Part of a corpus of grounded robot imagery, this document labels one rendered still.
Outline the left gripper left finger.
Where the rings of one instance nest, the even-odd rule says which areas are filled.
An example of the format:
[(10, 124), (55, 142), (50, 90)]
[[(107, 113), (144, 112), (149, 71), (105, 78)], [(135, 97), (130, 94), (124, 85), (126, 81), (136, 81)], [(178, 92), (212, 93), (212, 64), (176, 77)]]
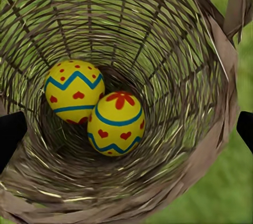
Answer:
[(27, 132), (23, 111), (0, 117), (0, 175)]

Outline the wicker basket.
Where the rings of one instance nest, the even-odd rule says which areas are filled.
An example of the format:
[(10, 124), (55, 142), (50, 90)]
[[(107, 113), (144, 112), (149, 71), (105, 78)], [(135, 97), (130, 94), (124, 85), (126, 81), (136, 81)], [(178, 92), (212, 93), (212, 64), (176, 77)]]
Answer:
[[(143, 7), (138, 2), (136, 3), (140, 6), (129, 3), (127, 2), (127, 0), (120, 0), (123, 2), (122, 6), (104, 0), (100, 1), (109, 4), (100, 4), (93, 2), (92, 0), (85, 0), (82, 2), (71, 2), (74, 0), (51, 0), (44, 7), (36, 10), (36, 8), (38, 8), (46, 1), (41, 0), (40, 2), (37, 2), (38, 4), (29, 9), (27, 12), (20, 15), (19, 11), (29, 6), (29, 4), (35, 0), (30, 0), (17, 8), (16, 5), (22, 1), (25, 0), (8, 0), (8, 3), (5, 4), (2, 11), (0, 12), (1, 17), (11, 8), (13, 8), (13, 12), (10, 13), (2, 21), (0, 21), (1, 23), (5, 20), (4, 23), (0, 26), (0, 34), (2, 34), (7, 29), (2, 39), (0, 40), (0, 43), (4, 40), (6, 33), (12, 27), (12, 25), (14, 25), (18, 21), (20, 21), (21, 23), (21, 26), (18, 28), (18, 26), (20, 25), (19, 23), (19, 25), (12, 32), (12, 34), (9, 35), (9, 38), (4, 44), (4, 46), (0, 48), (0, 68), (5, 61), (7, 62), (7, 65), (6, 67), (4, 67), (4, 72), (1, 76), (1, 78), (3, 77), (3, 83), (1, 86), (2, 90), (0, 90), (0, 117), (12, 114), (11, 103), (13, 103), (13, 110), (14, 104), (16, 104), (17, 112), (24, 112), (27, 123), (27, 132), (25, 133), (23, 139), (19, 143), (19, 146), (15, 150), (14, 154), (12, 155), (11, 159), (9, 160), (0, 175), (0, 217), (10, 221), (13, 224), (137, 224), (145, 218), (148, 218), (151, 215), (159, 212), (160, 210), (169, 207), (176, 197), (183, 195), (210, 170), (214, 162), (217, 160), (217, 157), (221, 154), (221, 152), (229, 143), (229, 134), (240, 115), (237, 93), (237, 80), (240, 56), (236, 51), (233, 36), (238, 32), (239, 45), (240, 41), (242, 40), (243, 27), (253, 21), (253, 0), (229, 0), (226, 17), (224, 17), (221, 12), (216, 9), (216, 7), (212, 4), (211, 0), (193, 0), (196, 8), (199, 11), (199, 14), (192, 8), (192, 6), (187, 0), (176, 0), (178, 5), (175, 4), (172, 0), (165, 0), (172, 6), (174, 6), (178, 14), (169, 9), (165, 4), (164, 0), (154, 0), (158, 3), (158, 6), (150, 3), (148, 0), (133, 0), (135, 2), (138, 1), (147, 3), (156, 10), (155, 13)], [(66, 7), (57, 7), (65, 3), (70, 3), (72, 5)], [(125, 6), (126, 3), (129, 3), (131, 6), (133, 5), (145, 9), (147, 12), (153, 15), (153, 17), (145, 15), (142, 12), (139, 13), (135, 10), (127, 8)], [(195, 18), (192, 17), (188, 12), (186, 12), (182, 8), (180, 3), (189, 10), (191, 10)], [(87, 7), (76, 8), (81, 5), (87, 5)], [(107, 10), (91, 8), (91, 5), (97, 5)], [(105, 5), (115, 5), (121, 7), (121, 11)], [(169, 11), (174, 21), (163, 12), (161, 7)], [(53, 11), (47, 12), (35, 18), (31, 18), (40, 11), (49, 8), (53, 8)], [(130, 10), (136, 16), (125, 13), (124, 9)], [(59, 13), (68, 10), (72, 11), (67, 13)], [(119, 13), (120, 15), (110, 14), (107, 12), (104, 12), (106, 14), (97, 14), (91, 12), (93, 10), (102, 12), (113, 11)], [(76, 13), (77, 11), (87, 12)], [(179, 11), (186, 16), (190, 24), (182, 18)], [(134, 12), (144, 15), (152, 21), (150, 22), (144, 20)], [(40, 19), (41, 17), (52, 14), (53, 15), (45, 21), (33, 24), (37, 20), (39, 20), (37, 19), (30, 25), (26, 26), (26, 21), (24, 21), (23, 18), (26, 15), (32, 13), (34, 14), (26, 21), (31, 21), (36, 18)], [(170, 26), (158, 16), (159, 13), (168, 20)], [(17, 17), (7, 26), (2, 28), (6, 20), (14, 14), (16, 14)], [(68, 15), (71, 16), (68, 18), (63, 18)], [(186, 31), (184, 31), (179, 26), (173, 15), (175, 15), (181, 20), (182, 25), (186, 29)], [(86, 16), (87, 19), (74, 18), (78, 16)], [(113, 20), (106, 16), (115, 16), (120, 18), (120, 20)], [(126, 19), (123, 16), (127, 16), (131, 19), (133, 18), (133, 21)], [(99, 17), (103, 20), (119, 24), (119, 26), (112, 25), (109, 23), (107, 23), (108, 25), (96, 24), (91, 22), (91, 20), (95, 20), (91, 17)], [(156, 18), (161, 21), (163, 25), (173, 30), (178, 39), (177, 42), (167, 28), (163, 28), (161, 25), (159, 25)], [(134, 19), (146, 23), (149, 27), (136, 22)], [(87, 20), (87, 22), (82, 24), (72, 24), (79, 20)], [(133, 27), (131, 25), (125, 24), (122, 22), (122, 20), (128, 21), (131, 24), (140, 25), (146, 31), (139, 29), (138, 27)], [(47, 29), (55, 21), (57, 21), (58, 26)], [(73, 22), (61, 24), (61, 21)], [(201, 25), (204, 37), (199, 32), (197, 28), (197, 23)], [(29, 31), (29, 26), (37, 24), (40, 25)], [(160, 33), (154, 27), (154, 24), (156, 24), (161, 29), (163, 34)], [(130, 29), (142, 31), (143, 33), (145, 33), (145, 37), (140, 35), (143, 38), (142, 40), (132, 35), (120, 32), (120, 29), (127, 30), (125, 28), (122, 28), (121, 25)], [(177, 32), (174, 25), (179, 28), (182, 36)], [(63, 28), (63, 26), (73, 27)], [(77, 28), (80, 26), (89, 26), (89, 28)], [(92, 28), (92, 26), (100, 26), (104, 28)], [(119, 30), (114, 30), (105, 26), (115, 26), (118, 27)], [(15, 38), (12, 38), (14, 33), (20, 30), (22, 27), (23, 29), (20, 31), (20, 33), (15, 36), (17, 37), (16, 40), (13, 42), (9, 50), (4, 53), (9, 42)], [(49, 35), (57, 28), (59, 28), (57, 31)], [(193, 29), (198, 35), (199, 42), (194, 36)], [(27, 34), (24, 35), (22, 39), (20, 39), (16, 43), (19, 35), (24, 30)], [(97, 30), (112, 30), (117, 33), (106, 33)], [(159, 38), (156, 37), (151, 32), (151, 30), (154, 30)], [(79, 31), (88, 32), (77, 33)], [(209, 46), (204, 31), (211, 39), (213, 46), (215, 47), (215, 52)], [(37, 37), (39, 34), (43, 33), (45, 34), (35, 41), (34, 38)], [(142, 41), (142, 43), (125, 38), (119, 35), (119, 33)], [(136, 32), (134, 31), (133, 33)], [(62, 36), (57, 36), (56, 38), (47, 41), (52, 36), (58, 34), (61, 34)], [(191, 43), (189, 42), (187, 38), (188, 34), (194, 41), (196, 47), (201, 52), (204, 63), (202, 63), (198, 53), (196, 53)], [(75, 36), (86, 37), (73, 38)], [(158, 47), (156, 48), (150, 42), (147, 41), (148, 37), (159, 46), (164, 56), (162, 55)], [(168, 46), (164, 43), (161, 37), (168, 42), (169, 46), (171, 47), (171, 50), (168, 49)], [(19, 48), (21, 42), (28, 38), (30, 39)], [(37, 45), (37, 43), (44, 38), (46, 38), (46, 40), (44, 40), (40, 45)], [(115, 41), (106, 41), (101, 40), (100, 38), (115, 39)], [(156, 38), (165, 45), (167, 50), (164, 49), (158, 43)], [(192, 48), (202, 65), (197, 65), (191, 54), (191, 51), (189, 51), (190, 49), (188, 50), (187, 46), (183, 41), (184, 38), (187, 41), (189, 48)], [(125, 40), (128, 43), (131, 42), (140, 45), (140, 47), (138, 48), (139, 50), (137, 51), (137, 54), (134, 59), (126, 53), (128, 51), (117, 47), (120, 46), (123, 48), (127, 48), (120, 44), (117, 44), (119, 39)], [(30, 41), (31, 43), (28, 48), (19, 55), (22, 47), (27, 45)], [(46, 43), (46, 41), (49, 43), (46, 46), (39, 48), (42, 44)], [(149, 43), (149, 45), (156, 49), (163, 58), (163, 60), (160, 61), (158, 56), (152, 49), (158, 61), (160, 62), (158, 64), (156, 59), (153, 57), (153, 54), (147, 47), (157, 67), (154, 65), (151, 57), (149, 56), (149, 53), (144, 47), (146, 41)], [(52, 48), (55, 44), (58, 44), (60, 42), (62, 43), (59, 46)], [(80, 43), (69, 45), (72, 42)], [(79, 45), (84, 42), (90, 43), (85, 45)], [(99, 42), (101, 44), (92, 44), (93, 42)], [(119, 42), (127, 44), (122, 41)], [(207, 48), (208, 55), (203, 50), (202, 43)], [(127, 45), (133, 45), (130, 44)], [(186, 56), (182, 52), (179, 46), (180, 44), (184, 48)], [(20, 68), (26, 64), (25, 63), (20, 66), (23, 59), (30, 55), (28, 54), (25, 57), (26, 52), (33, 46), (35, 46), (35, 49), (31, 51), (30, 54), (35, 50), (37, 50), (38, 52), (36, 54), (34, 53), (32, 58), (26, 62), (29, 62), (28, 65), (24, 69), (20, 70)], [(51, 47), (49, 47), (46, 51), (42, 52), (48, 46)], [(62, 47), (61, 49), (56, 50), (60, 46), (66, 47)], [(98, 51), (92, 46), (110, 46), (113, 47), (113, 51)], [(9, 57), (7, 57), (14, 47), (16, 47), (14, 52)], [(141, 51), (143, 47), (149, 57)], [(82, 51), (86, 48), (90, 48), (90, 50)], [(121, 50), (131, 59), (133, 59), (133, 62), (130, 59), (126, 58), (124, 55), (124, 57), (117, 55), (116, 48)], [(54, 56), (59, 51), (62, 52)], [(89, 55), (87, 54), (72, 57), (71, 54), (75, 52), (90, 53)], [(101, 54), (92, 54), (92, 52), (98, 52)], [(142, 52), (142, 54), (144, 54), (146, 58), (152, 63), (152, 65), (150, 63), (149, 64), (152, 66), (154, 71), (151, 72), (150, 77), (147, 77), (146, 73), (143, 70), (143, 67), (137, 60), (139, 59), (138, 56), (141, 56), (140, 52)], [(178, 64), (174, 59), (173, 53), (175, 53), (175, 55), (177, 56)], [(133, 55), (133, 53), (131, 54)], [(189, 75), (187, 75), (187, 68), (184, 65), (182, 54), (187, 59)], [(192, 59), (194, 70), (193, 72), (191, 70), (187, 54)], [(21, 55), (23, 56), (18, 65), (16, 66), (14, 62)], [(95, 159), (78, 158), (77, 155), (91, 157), (89, 155), (81, 153), (100, 153), (95, 150), (94, 147), (92, 147), (87, 133), (85, 133), (86, 135), (79, 133), (79, 130), (81, 130), (82, 128), (87, 129), (88, 120), (85, 123), (76, 124), (79, 127), (79, 129), (76, 130), (75, 125), (72, 123), (64, 121), (64, 123), (66, 124), (66, 126), (64, 126), (61, 117), (58, 116), (57, 118), (61, 125), (60, 129), (62, 129), (63, 135), (65, 133), (65, 135), (68, 137), (68, 140), (65, 139), (65, 142), (62, 141), (63, 143), (60, 143), (54, 137), (53, 132), (55, 133), (56, 131), (61, 138), (60, 133), (58, 131), (59, 129), (57, 129), (57, 124), (55, 122), (55, 116), (57, 115), (52, 110), (52, 108), (49, 107), (43, 90), (43, 83), (45, 82), (44, 80), (47, 74), (45, 75), (42, 83), (40, 85), (39, 83), (40, 80), (43, 78), (43, 74), (46, 71), (50, 70), (57, 62), (59, 62), (58, 60), (60, 58), (67, 55), (69, 56), (67, 60), (91, 59), (87, 62), (97, 67), (101, 71), (102, 75), (108, 75), (107, 78), (113, 82), (109, 83), (113, 87), (115, 87), (116, 90), (108, 85), (105, 85), (105, 96), (115, 91), (126, 91), (122, 87), (123, 83), (126, 83), (131, 93), (139, 100), (144, 110), (145, 129), (140, 142), (135, 148), (133, 148), (133, 150), (129, 151), (126, 154), (115, 157), (99, 154), (92, 157), (98, 157), (101, 155), (104, 156)], [(97, 55), (99, 57), (92, 57), (92, 55)], [(111, 57), (104, 57), (100, 55), (108, 55)], [(131, 67), (128, 67), (127, 64), (124, 64), (121, 61), (122, 59), (116, 57), (115, 55), (130, 61), (130, 63), (132, 63), (132, 65), (130, 64)], [(37, 56), (37, 58), (31, 63), (31, 60), (35, 56)], [(171, 63), (171, 59), (169, 59), (170, 56), (174, 59), (175, 65), (178, 66), (179, 73), (177, 71), (177, 67), (175, 69), (175, 67)], [(53, 60), (56, 61), (52, 64), (49, 64)], [(30, 76), (34, 73), (33, 72), (28, 76), (31, 69), (33, 67), (36, 67), (36, 65), (38, 65), (38, 63), (42, 61), (44, 61), (44, 63), (39, 66), (34, 76), (30, 78)], [(101, 61), (111, 61), (111, 64), (102, 63)], [(184, 74), (186, 75), (184, 79), (182, 77), (183, 73), (181, 71), (180, 62), (183, 66)], [(216, 75), (217, 62), (219, 62), (219, 67), (218, 74)], [(9, 65), (11, 65), (10, 70), (12, 69), (12, 67), (15, 70), (13, 72), (12, 69), (11, 78), (9, 79), (9, 81), (8, 74), (10, 70), (8, 71), (8, 74), (6, 76), (7, 82), (6, 86), (4, 87), (6, 80), (5, 71), (7, 70), (7, 68), (9, 68)], [(166, 65), (169, 69), (169, 73), (166, 69)], [(137, 70), (136, 67), (138, 68), (145, 81), (144, 85), (142, 84), (141, 80), (139, 79), (137, 73), (134, 70)], [(177, 74), (178, 80), (175, 77), (173, 70)], [(17, 71), (18, 84), (14, 90), (16, 81), (15, 74)], [(197, 73), (200, 73), (200, 71), (202, 71), (202, 76), (199, 85)], [(212, 82), (210, 83), (211, 71), (213, 77)], [(218, 83), (219, 71), (222, 84), (221, 89)], [(154, 81), (152, 79), (152, 77), (154, 77), (155, 79), (155, 74), (158, 78), (160, 86), (159, 92), (157, 88), (158, 83), (156, 83), (155, 85), (157, 88), (158, 99), (155, 95)], [(204, 84), (206, 75), (207, 80), (206, 84)], [(195, 81), (197, 83), (196, 90), (194, 88)], [(155, 82), (157, 81), (155, 80)], [(22, 101), (21, 88), (19, 90), (20, 100), (18, 100), (18, 86), (20, 83), (21, 88), (24, 85)], [(215, 92), (213, 96), (212, 90), (214, 83)], [(39, 88), (37, 87), (38, 85)], [(205, 89), (201, 98), (203, 85)], [(210, 91), (207, 98), (208, 85)], [(6, 93), (8, 87), (9, 95), (7, 96)], [(33, 94), (37, 88), (38, 90), (33, 99)], [(16, 89), (17, 101), (14, 100), (14, 93)], [(197, 91), (199, 92), (198, 101), (196, 97)], [(24, 105), (25, 96), (26, 102)], [(31, 104), (29, 108), (28, 103), (30, 102), (31, 97), (33, 99), (32, 103), (34, 101), (34, 106), (32, 107)], [(155, 98), (157, 99), (156, 101)], [(180, 98), (181, 109), (179, 108)], [(156, 115), (155, 111), (158, 103), (159, 108)], [(5, 109), (6, 104), (7, 112)], [(210, 121), (206, 125), (207, 115), (210, 113), (213, 107), (215, 107), (214, 111), (212, 113)], [(193, 114), (193, 120), (191, 123), (189, 120), (188, 128), (185, 130), (187, 120), (188, 118), (191, 119), (191, 115)], [(53, 128), (53, 131), (51, 131), (47, 123), (48, 116), (53, 116), (55, 131), (53, 130)], [(189, 138), (188, 136), (188, 138), (182, 145), (184, 134), (188, 132), (193, 122), (195, 125), (197, 117), (197, 124), (196, 126), (193, 126), (193, 130), (189, 134), (189, 136), (191, 135), (189, 146), (184, 147), (184, 144)], [(176, 123), (178, 123), (177, 127), (171, 133)], [(203, 139), (205, 128), (207, 126), (208, 133)], [(71, 137), (76, 138), (80, 142), (72, 140), (71, 137), (69, 138), (69, 136), (66, 134), (67, 131), (65, 132), (63, 130), (63, 128), (65, 127), (67, 127)], [(190, 145), (195, 127), (196, 131), (194, 134), (193, 147), (191, 147)], [(87, 130), (85, 131), (87, 132)], [(169, 134), (169, 138), (166, 140), (165, 143), (163, 143)], [(174, 140), (175, 145), (170, 146)], [(69, 148), (64, 144), (77, 151), (75, 152), (77, 155), (73, 155), (68, 150)], [(74, 157), (63, 154), (60, 147), (64, 148)], [(177, 163), (181, 161), (182, 162), (176, 167), (174, 167), (172, 170), (167, 172), (165, 175), (152, 181), (153, 178), (155, 178), (161, 173), (164, 173), (166, 170), (170, 169), (177, 163), (161, 171), (161, 173), (158, 173), (163, 167), (189, 152), (191, 154), (188, 155), (188, 158), (183, 158), (182, 160), (185, 159), (184, 161), (178, 161)], [(158, 174), (155, 175), (156, 173)], [(168, 179), (173, 175), (175, 176), (172, 179), (163, 182), (164, 180)], [(122, 198), (125, 195), (130, 196)], [(114, 197), (118, 196), (122, 197), (111, 200)], [(32, 206), (36, 204), (43, 205), (47, 208), (35, 208)], [(64, 214), (51, 214), (58, 212), (63, 212)]]

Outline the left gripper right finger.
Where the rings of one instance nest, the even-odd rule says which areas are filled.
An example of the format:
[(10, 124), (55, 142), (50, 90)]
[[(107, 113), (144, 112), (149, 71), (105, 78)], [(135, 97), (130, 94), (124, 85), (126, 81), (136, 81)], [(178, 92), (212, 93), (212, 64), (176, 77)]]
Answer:
[(236, 122), (237, 131), (253, 153), (253, 113), (242, 111)]

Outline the easter egg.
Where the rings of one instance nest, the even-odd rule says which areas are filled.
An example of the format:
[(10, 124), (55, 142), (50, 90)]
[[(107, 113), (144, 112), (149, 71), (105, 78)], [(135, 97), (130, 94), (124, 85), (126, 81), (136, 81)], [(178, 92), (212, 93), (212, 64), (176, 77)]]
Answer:
[(119, 156), (133, 150), (145, 129), (144, 110), (130, 92), (115, 91), (94, 107), (87, 124), (89, 141), (98, 152)]
[(44, 81), (43, 90), (49, 107), (72, 124), (87, 122), (106, 94), (101, 71), (82, 59), (57, 63)]

